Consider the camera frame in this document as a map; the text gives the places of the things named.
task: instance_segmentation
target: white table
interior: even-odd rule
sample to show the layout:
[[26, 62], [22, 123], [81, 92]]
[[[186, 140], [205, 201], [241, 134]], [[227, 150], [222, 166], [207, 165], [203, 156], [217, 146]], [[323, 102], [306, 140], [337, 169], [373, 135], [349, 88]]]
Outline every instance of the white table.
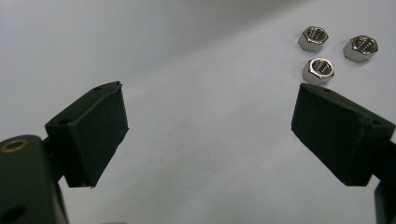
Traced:
[[[119, 80], [130, 131], [95, 189], [61, 186], [71, 223], [375, 223], [373, 177], [347, 188], [290, 130], [302, 69], [396, 123], [395, 1], [0, 2], [0, 139]], [[309, 25], [329, 40], [297, 44]], [[375, 38], [368, 63], [343, 55]]]

